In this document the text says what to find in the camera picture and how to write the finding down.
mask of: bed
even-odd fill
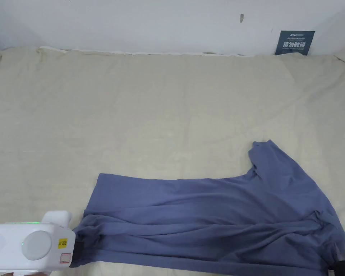
[[[273,140],[316,181],[345,230],[345,53],[0,52],[0,223],[69,210],[99,173],[225,178]],[[53,275],[198,275],[97,262]]]

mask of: cloth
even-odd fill
[[[229,275],[327,275],[345,233],[316,183],[271,140],[224,179],[100,174],[80,225],[76,267],[122,262]]]

